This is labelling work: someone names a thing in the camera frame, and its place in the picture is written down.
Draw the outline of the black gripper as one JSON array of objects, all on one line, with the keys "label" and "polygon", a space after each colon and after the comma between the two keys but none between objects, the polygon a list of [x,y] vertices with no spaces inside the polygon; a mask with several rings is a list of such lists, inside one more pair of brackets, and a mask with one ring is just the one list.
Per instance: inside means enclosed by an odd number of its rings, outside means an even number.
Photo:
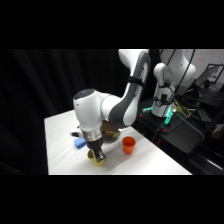
[{"label": "black gripper", "polygon": [[[87,146],[89,149],[93,150],[94,152],[98,152],[101,150],[101,147],[103,145],[103,139],[100,138],[96,141],[88,141]],[[103,161],[106,159],[106,155],[103,152],[99,153],[99,156],[93,153],[93,158],[97,163]]]}]

